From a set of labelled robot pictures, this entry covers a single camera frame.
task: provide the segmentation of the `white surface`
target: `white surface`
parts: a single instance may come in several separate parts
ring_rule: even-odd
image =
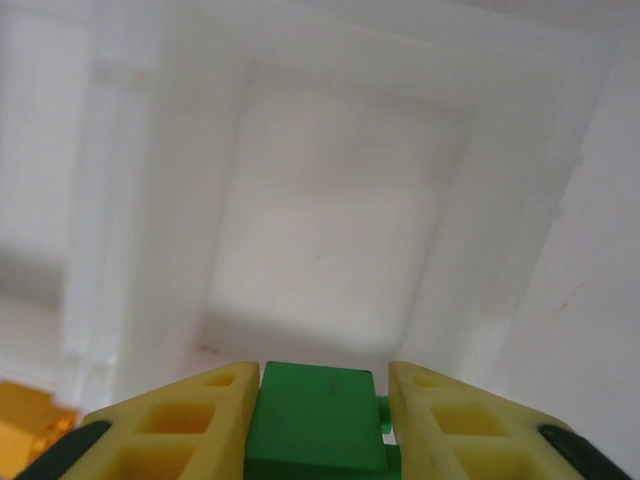
[[[640,35],[622,38],[494,388],[640,477]]]
[[[640,18],[636,0],[454,0],[457,3],[512,13],[572,28],[604,30],[616,28],[630,17]]]
[[[579,159],[599,39],[435,0],[198,3],[98,2],[60,397],[175,378],[201,318],[217,360],[384,380],[400,349],[484,384]]]
[[[30,296],[20,290],[61,286],[29,269],[62,270],[65,261],[89,32],[12,7],[2,23],[0,284]]]
[[[58,20],[91,22],[95,17],[96,0],[4,0],[8,5],[55,15]]]
[[[60,315],[0,295],[0,379],[53,390],[60,369]]]
[[[239,328],[269,326],[391,356],[443,212],[464,119],[257,65],[216,248],[210,342],[229,343],[216,325],[221,316]]]

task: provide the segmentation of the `yellow plastic piece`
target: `yellow plastic piece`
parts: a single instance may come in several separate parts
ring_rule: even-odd
[[[537,431],[559,420],[406,362],[389,366],[403,480],[579,480]]]
[[[62,480],[242,480],[259,384],[234,363],[98,410],[83,425],[113,425]]]
[[[51,395],[0,383],[0,477],[13,478],[71,430],[76,413],[51,403]]]

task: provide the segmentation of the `white plastic box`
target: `white plastic box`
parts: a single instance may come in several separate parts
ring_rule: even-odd
[[[489,384],[605,42],[437,1],[60,5],[0,12],[0,376],[87,410],[235,359]]]

